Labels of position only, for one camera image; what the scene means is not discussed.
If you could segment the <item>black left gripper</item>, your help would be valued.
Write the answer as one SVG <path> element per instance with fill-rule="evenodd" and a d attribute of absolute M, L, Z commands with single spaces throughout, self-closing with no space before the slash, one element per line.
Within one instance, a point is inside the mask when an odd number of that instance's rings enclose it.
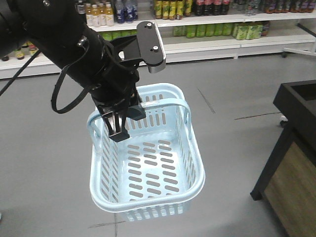
<path fill-rule="evenodd" d="M 101 98 L 93 97 L 93 101 L 108 129 L 108 137 L 121 142 L 129 138 L 125 128 L 126 117 L 133 120 L 146 117 L 135 85 L 139 80 L 136 72 L 139 64 L 123 65 L 109 45 L 104 46 L 104 49 L 108 61 L 99 81 Z"/>

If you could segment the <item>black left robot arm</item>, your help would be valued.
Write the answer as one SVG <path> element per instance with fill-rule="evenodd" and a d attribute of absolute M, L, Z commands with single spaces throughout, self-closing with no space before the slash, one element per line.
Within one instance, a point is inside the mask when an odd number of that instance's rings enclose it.
<path fill-rule="evenodd" d="M 87 26 L 72 0 L 3 0 L 0 3 L 0 54 L 6 56 L 30 41 L 40 53 L 61 69 L 51 98 L 53 111 L 64 114 L 90 94 L 108 136 L 120 142 L 129 138 L 127 118 L 145 117 L 136 91 L 140 58 L 123 62 L 119 43 L 134 36 L 106 41 Z M 64 77 L 69 76 L 83 90 L 64 108 L 57 96 Z"/>

